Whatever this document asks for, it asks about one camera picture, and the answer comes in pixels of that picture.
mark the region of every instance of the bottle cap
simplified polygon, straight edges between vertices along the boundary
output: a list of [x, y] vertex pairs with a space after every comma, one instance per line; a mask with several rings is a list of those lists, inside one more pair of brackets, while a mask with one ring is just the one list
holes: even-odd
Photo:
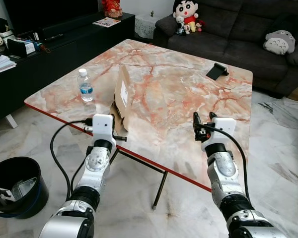
[[87, 70], [84, 68], [79, 69], [78, 72], [81, 77], [84, 77], [87, 75]]

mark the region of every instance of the water bottle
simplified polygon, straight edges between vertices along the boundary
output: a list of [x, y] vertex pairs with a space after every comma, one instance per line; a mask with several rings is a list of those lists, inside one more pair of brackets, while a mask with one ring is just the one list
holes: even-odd
[[91, 85], [90, 77], [87, 75], [87, 71], [81, 68], [79, 71], [79, 76], [77, 78], [80, 95], [84, 102], [90, 102], [94, 99], [93, 96], [93, 86]]

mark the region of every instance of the red table edge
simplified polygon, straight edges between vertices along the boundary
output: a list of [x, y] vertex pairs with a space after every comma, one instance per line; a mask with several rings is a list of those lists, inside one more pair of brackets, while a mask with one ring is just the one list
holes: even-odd
[[[54, 115], [51, 115], [51, 114], [49, 114], [49, 113], [47, 113], [47, 112], [45, 112], [45, 111], [43, 111], [41, 109], [38, 109], [38, 108], [36, 108], [36, 107], [34, 107], [34, 106], [30, 105], [30, 104], [27, 104], [26, 102], [24, 102], [24, 103], [25, 103], [25, 105], [27, 107], [32, 108], [32, 109], [34, 109], [34, 110], [36, 110], [36, 111], [38, 111], [40, 113], [43, 113], [43, 114], [45, 114], [45, 115], [47, 115], [47, 116], [49, 116], [51, 118], [54, 118], [54, 119], [58, 120], [60, 122], [63, 122], [63, 123], [67, 123], [68, 122], [68, 121], [65, 121], [65, 120], [63, 120], [61, 118], [58, 118], [58, 117], [54, 116]], [[84, 130], [82, 128], [80, 128], [80, 127], [78, 127], [78, 126], [76, 126], [74, 124], [70, 124], [70, 126], [73, 127], [73, 128], [75, 128], [75, 129], [77, 129], [77, 130], [80, 130], [80, 131], [84, 132]], [[212, 191], [209, 187], [206, 187], [203, 184], [200, 184], [200, 183], [198, 183], [198, 182], [196, 182], [196, 181], [194, 181], [194, 180], [192, 180], [190, 178], [187, 178], [184, 175], [182, 175], [182, 174], [180, 174], [180, 173], [178, 173], [176, 171], [173, 171], [173, 170], [171, 170], [171, 169], [169, 169], [169, 168], [167, 168], [165, 166], [162, 166], [162, 165], [160, 165], [160, 164], [158, 164], [158, 163], [156, 163], [156, 162], [154, 162], [154, 161], [152, 161], [150, 159], [147, 159], [147, 158], [145, 158], [145, 157], [143, 157], [141, 155], [138, 155], [135, 152], [132, 152], [132, 151], [126, 149], [126, 148], [123, 148], [120, 145], [117, 145], [116, 147], [118, 149], [120, 149], [120, 150], [122, 150], [122, 151], [124, 151], [124, 152], [126, 152], [126, 153], [128, 153], [128, 154], [130, 154], [130, 155], [132, 155], [132, 156], [134, 156], [134, 157], [136, 157], [138, 159], [140, 159], [140, 160], [146, 161], [149, 164], [152, 164], [152, 165], [154, 165], [154, 166], [156, 166], [156, 167], [158, 167], [158, 168], [160, 168], [162, 170], [165, 170], [165, 171], [167, 171], [167, 172], [169, 172], [169, 173], [171, 173], [171, 174], [173, 174], [173, 175], [175, 175], [175, 176], [177, 176], [179, 178], [182, 178], [182, 179], [184, 179], [184, 180], [186, 180], [186, 181], [188, 181], [188, 182], [190, 182], [190, 183], [192, 183], [192, 184], [194, 184], [194, 185], [196, 185], [196, 186], [198, 186], [198, 187], [200, 187], [200, 188], [202, 188], [202, 189], [204, 189], [204, 190], [206, 190], [208, 192], [211, 192]]]

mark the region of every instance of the black trash bin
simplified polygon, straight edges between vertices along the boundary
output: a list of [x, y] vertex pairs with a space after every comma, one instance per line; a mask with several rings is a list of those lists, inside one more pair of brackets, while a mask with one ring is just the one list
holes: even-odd
[[0, 203], [0, 217], [26, 219], [34, 216], [48, 201], [49, 192], [39, 164], [27, 157], [14, 157], [0, 163], [0, 187], [11, 190], [19, 181], [36, 178], [34, 186], [21, 199], [6, 206]]

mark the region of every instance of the black cable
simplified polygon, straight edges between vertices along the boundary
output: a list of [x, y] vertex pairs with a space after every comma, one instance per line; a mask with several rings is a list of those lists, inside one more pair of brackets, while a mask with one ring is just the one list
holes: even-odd
[[210, 131], [217, 131], [225, 136], [227, 136], [229, 139], [231, 139], [231, 141], [234, 142], [234, 144], [238, 147], [238, 150], [240, 151], [241, 155], [242, 155], [242, 159], [243, 159], [243, 170], [244, 170], [244, 186], [245, 186], [245, 194], [246, 194], [246, 197], [250, 202], [250, 199], [249, 199], [249, 193], [248, 193], [248, 184], [247, 184], [247, 164], [246, 164], [246, 157], [245, 157], [245, 154], [244, 154], [244, 151], [242, 149], [242, 147], [240, 146], [240, 144], [238, 143], [237, 140], [234, 139], [233, 136], [231, 136], [230, 134], [228, 134], [227, 132], [223, 131], [223, 130], [220, 130], [220, 129], [217, 129], [217, 128], [214, 128], [214, 127], [211, 127], [211, 126], [207, 126], [207, 125], [203, 125], [201, 124], [201, 127], [202, 128], [205, 128], [205, 129], [208, 129]]
[[73, 183], [74, 183], [74, 179], [75, 179], [76, 175], [78, 174], [79, 170], [81, 169], [81, 167], [83, 166], [83, 164], [85, 163], [86, 157], [83, 159], [81, 165], [79, 166], [79, 168], [75, 171], [75, 174], [73, 175], [73, 178], [71, 180], [71, 194], [73, 194]]
[[70, 121], [70, 122], [67, 122], [65, 123], [64, 125], [62, 125], [53, 135], [52, 139], [51, 139], [51, 143], [50, 143], [50, 150], [51, 150], [51, 154], [52, 154], [52, 157], [54, 159], [54, 162], [55, 164], [59, 167], [59, 169], [61, 170], [62, 174], [64, 175], [65, 177], [65, 180], [66, 180], [66, 185], [67, 185], [67, 194], [66, 194], [66, 201], [69, 200], [70, 198], [70, 192], [71, 192], [71, 185], [70, 185], [70, 179], [69, 179], [69, 176], [67, 175], [67, 173], [65, 172], [65, 170], [63, 169], [63, 167], [61, 166], [61, 164], [59, 163], [58, 159], [56, 158], [55, 156], [55, 153], [54, 153], [54, 149], [53, 149], [53, 142], [54, 142], [54, 139], [55, 137], [57, 136], [57, 134], [60, 132], [60, 130], [62, 130], [65, 126], [67, 125], [70, 125], [70, 124], [73, 124], [73, 123], [85, 123], [86, 120], [74, 120], [74, 121]]

